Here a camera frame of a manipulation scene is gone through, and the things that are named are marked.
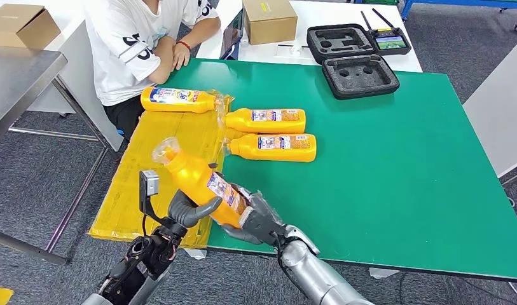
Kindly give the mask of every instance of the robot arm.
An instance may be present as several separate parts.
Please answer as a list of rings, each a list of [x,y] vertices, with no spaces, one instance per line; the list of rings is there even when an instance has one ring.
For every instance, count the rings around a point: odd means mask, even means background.
[[[320,251],[305,233],[295,226],[283,224],[260,193],[251,194],[243,187],[233,186],[247,198],[250,206],[240,217],[241,229],[223,226],[230,236],[253,243],[259,240],[273,246],[285,275],[313,304],[373,305],[317,257]]]
[[[214,198],[208,204],[197,207],[181,191],[176,192],[169,208],[169,216],[155,215],[151,196],[158,193],[159,176],[152,170],[140,172],[140,211],[144,214],[144,236],[137,237],[124,258],[105,277],[99,291],[92,294],[82,305],[142,305],[147,303],[155,289],[166,280],[170,264],[176,256],[187,227],[208,216],[221,203]],[[144,221],[151,217],[161,225],[151,235],[146,235]],[[139,269],[142,263],[145,271]]]

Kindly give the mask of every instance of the plastic bottle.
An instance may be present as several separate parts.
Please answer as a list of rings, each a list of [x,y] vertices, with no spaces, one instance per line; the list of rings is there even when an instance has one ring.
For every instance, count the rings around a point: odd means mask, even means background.
[[[204,113],[221,104],[223,97],[198,90],[147,87],[142,91],[141,102],[149,111]]]
[[[210,216],[219,225],[231,224],[240,228],[238,219],[247,207],[245,198],[209,168],[204,159],[182,151],[175,137],[166,138],[159,144],[152,157],[165,165],[178,188],[197,205],[205,205],[220,196],[223,202]]]
[[[227,143],[229,153],[251,160],[311,162],[316,158],[316,138],[299,135],[244,135]]]
[[[303,133],[305,111],[303,109],[250,110],[240,108],[224,116],[226,127],[240,132]]]

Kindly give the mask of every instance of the foam insert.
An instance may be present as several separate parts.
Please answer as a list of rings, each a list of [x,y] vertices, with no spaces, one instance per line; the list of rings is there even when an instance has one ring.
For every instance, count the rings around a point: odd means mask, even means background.
[[[366,31],[359,24],[309,27],[307,44],[318,64],[328,58],[368,55],[375,52]]]
[[[400,86],[386,61],[375,54],[326,59],[322,72],[337,99],[392,93]]]

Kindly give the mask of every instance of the person's hand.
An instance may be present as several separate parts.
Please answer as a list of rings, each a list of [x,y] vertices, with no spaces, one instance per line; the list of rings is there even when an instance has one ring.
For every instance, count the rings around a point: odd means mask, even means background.
[[[283,225],[282,220],[280,219],[279,215],[275,212],[275,210],[268,204],[268,202],[262,197],[262,193],[260,191],[257,191],[256,193],[252,193],[247,190],[246,188],[239,186],[237,184],[230,184],[238,193],[240,193],[249,203],[250,207],[253,207],[255,211],[259,212],[260,214],[271,218],[272,221],[276,222],[280,226]],[[237,240],[246,241],[248,243],[253,243],[255,245],[261,244],[263,241],[258,239],[256,236],[252,235],[251,233],[243,230],[233,227],[229,224],[223,224],[221,226],[223,230],[225,231],[228,236],[235,238]]]
[[[174,61],[172,63],[172,70],[179,70],[182,65],[187,66],[191,53],[187,47],[182,43],[174,45]]]

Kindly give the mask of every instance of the white t-shirt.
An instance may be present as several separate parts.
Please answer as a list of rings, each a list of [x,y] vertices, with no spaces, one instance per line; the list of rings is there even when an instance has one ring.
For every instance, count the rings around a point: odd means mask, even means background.
[[[161,63],[153,54],[161,37],[176,39],[181,23],[217,17],[208,0],[160,0],[157,15],[142,0],[86,0],[85,8],[95,91],[105,106],[153,84],[148,76]]]

